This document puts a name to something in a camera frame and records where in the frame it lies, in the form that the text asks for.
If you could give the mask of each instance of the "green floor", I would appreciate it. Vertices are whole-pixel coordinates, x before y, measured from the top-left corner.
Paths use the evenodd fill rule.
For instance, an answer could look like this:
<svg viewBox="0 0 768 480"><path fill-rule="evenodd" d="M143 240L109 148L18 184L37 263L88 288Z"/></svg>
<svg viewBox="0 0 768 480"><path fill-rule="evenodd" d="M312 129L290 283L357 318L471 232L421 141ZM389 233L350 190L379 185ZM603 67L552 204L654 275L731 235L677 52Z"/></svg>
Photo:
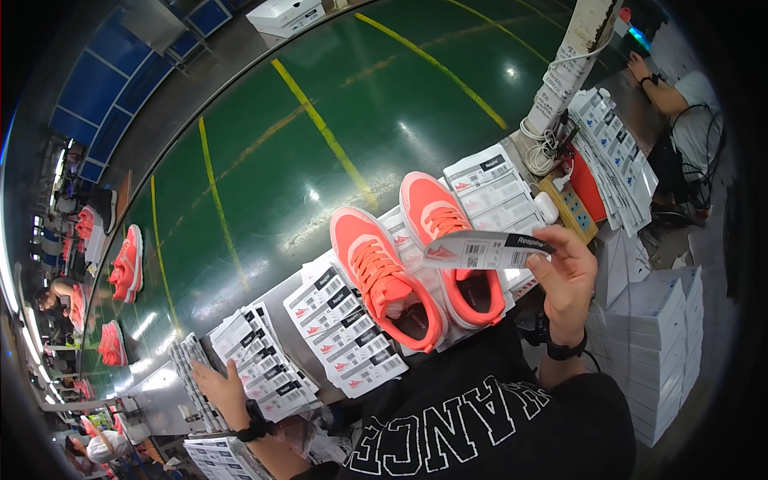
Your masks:
<svg viewBox="0 0 768 480"><path fill-rule="evenodd" d="M170 341L209 332L328 250L336 208L379 215L396 205L408 172L440 177L515 130L541 85L547 63L539 55L554 58L570 17L555 0L381 0L312 29L243 75L202 113L216 188L195 121L118 225L141 227L144 289L133 305L113 301L101 271L83 356L97 396L120 395L167 360ZM324 134L274 58L325 122ZM600 60L593 82L625 65L612 48ZM113 242L108 259L119 249ZM95 350L101 324L113 318L131 337L130 368L103 366Z"/></svg>

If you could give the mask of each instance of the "power strip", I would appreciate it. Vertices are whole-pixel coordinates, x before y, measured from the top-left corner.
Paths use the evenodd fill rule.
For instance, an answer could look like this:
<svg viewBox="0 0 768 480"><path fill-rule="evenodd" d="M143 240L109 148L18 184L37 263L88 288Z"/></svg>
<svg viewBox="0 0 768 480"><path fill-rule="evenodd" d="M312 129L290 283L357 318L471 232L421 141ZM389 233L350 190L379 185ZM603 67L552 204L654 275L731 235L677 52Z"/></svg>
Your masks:
<svg viewBox="0 0 768 480"><path fill-rule="evenodd" d="M542 192L549 194L549 197L560 212L560 219L563 221L563 224L576 232L581 240L584 241L584 244L589 243L598 234L598 226L595 225L589 212L584 208L581 198L574 191L570 183L565 184L562 192L558 191L552 183L555 178L563 176L560 169L556 168L538 182L538 187Z"/></svg>

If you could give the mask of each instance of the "black watch strap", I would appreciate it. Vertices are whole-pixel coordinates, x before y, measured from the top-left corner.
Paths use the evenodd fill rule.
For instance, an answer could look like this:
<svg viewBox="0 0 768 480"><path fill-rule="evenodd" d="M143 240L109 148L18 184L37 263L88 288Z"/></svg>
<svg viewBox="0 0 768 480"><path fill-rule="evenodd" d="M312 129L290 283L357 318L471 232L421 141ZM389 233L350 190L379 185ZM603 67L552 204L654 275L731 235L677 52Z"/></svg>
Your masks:
<svg viewBox="0 0 768 480"><path fill-rule="evenodd" d="M266 435L266 428L261 419L251 419L247 429L238 430L235 436L243 443L261 439Z"/></svg>
<svg viewBox="0 0 768 480"><path fill-rule="evenodd" d="M547 355L553 360L562 362L570 359L574 356L581 356L584 352L584 347L587 345L587 329L584 328L584 338L581 339L578 345L571 348L566 345L558 345L552 342L552 338L549 336L549 329L547 329Z"/></svg>

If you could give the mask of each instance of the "hand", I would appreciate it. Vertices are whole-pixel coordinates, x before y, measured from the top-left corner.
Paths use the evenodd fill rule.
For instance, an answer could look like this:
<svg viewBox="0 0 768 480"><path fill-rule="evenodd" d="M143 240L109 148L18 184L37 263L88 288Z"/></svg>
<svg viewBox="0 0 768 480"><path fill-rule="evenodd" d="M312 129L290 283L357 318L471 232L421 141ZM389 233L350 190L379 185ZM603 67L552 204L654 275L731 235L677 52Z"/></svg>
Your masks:
<svg viewBox="0 0 768 480"><path fill-rule="evenodd" d="M575 347L584 338L598 259L576 233L560 225L534 230L533 236L557 249L551 262L534 254L526 263L547 293L544 312L549 317L549 335L558 345Z"/></svg>
<svg viewBox="0 0 768 480"><path fill-rule="evenodd" d="M234 360L227 362L227 377L197 360L192 360L192 378L200 391L219 409L224 420L235 432L247 429L250 415L245 408L245 390Z"/></svg>
<svg viewBox="0 0 768 480"><path fill-rule="evenodd" d="M627 63L627 66L632 72L632 75L634 75L634 79L637 81L653 75L645 65L645 60L633 51L629 52L629 62Z"/></svg>

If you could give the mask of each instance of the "white paper tag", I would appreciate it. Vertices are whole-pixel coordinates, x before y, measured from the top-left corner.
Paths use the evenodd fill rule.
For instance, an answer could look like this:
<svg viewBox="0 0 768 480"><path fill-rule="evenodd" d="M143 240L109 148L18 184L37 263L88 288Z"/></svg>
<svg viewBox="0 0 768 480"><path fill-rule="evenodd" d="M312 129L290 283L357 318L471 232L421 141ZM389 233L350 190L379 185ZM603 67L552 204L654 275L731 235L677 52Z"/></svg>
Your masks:
<svg viewBox="0 0 768 480"><path fill-rule="evenodd" d="M525 261L533 253L549 255L554 248L519 233L463 230L430 242L424 252L424 264L470 270L525 268Z"/></svg>

